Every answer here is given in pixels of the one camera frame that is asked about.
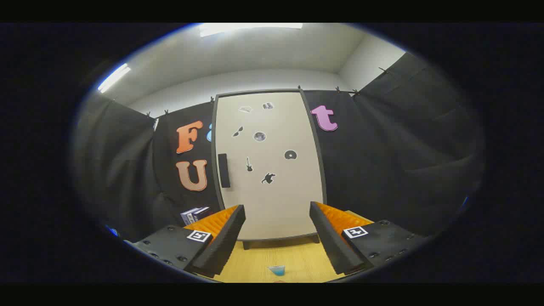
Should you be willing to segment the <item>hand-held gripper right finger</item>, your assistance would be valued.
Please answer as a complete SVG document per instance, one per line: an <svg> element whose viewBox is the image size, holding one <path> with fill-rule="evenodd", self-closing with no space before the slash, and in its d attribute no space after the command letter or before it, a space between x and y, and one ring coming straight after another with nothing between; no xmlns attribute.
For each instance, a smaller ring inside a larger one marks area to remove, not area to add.
<svg viewBox="0 0 544 306"><path fill-rule="evenodd" d="M389 220L370 221L315 201L310 203L309 216L338 274L380 269L411 254L430 239Z"/></svg>

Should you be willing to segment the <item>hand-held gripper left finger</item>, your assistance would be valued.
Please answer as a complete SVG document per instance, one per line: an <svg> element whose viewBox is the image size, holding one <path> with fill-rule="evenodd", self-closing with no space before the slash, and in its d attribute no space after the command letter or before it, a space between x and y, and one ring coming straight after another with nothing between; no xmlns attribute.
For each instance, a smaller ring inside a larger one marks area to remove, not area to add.
<svg viewBox="0 0 544 306"><path fill-rule="evenodd" d="M124 243L165 269L213 278L229 261L245 220L244 206L235 205L189 225L170 221Z"/></svg>

